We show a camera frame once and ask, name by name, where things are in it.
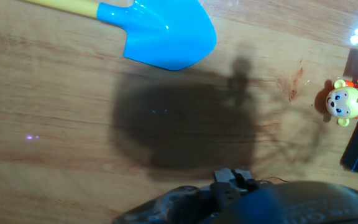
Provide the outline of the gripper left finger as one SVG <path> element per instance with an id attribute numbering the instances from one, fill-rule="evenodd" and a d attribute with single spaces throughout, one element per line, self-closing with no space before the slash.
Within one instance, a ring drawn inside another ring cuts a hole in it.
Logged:
<path id="1" fill-rule="evenodd" d="M 226 208 L 240 199 L 237 180 L 228 168 L 214 172 L 215 182 L 210 185 L 211 192 L 216 199 L 219 208 Z"/>

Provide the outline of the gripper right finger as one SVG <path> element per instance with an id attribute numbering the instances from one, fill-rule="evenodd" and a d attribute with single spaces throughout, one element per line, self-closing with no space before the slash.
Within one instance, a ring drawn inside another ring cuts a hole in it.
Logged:
<path id="1" fill-rule="evenodd" d="M 259 189 L 259 183 L 253 178 L 251 173 L 247 170 L 235 169 L 234 175 L 236 178 L 237 186 L 248 192 Z"/>

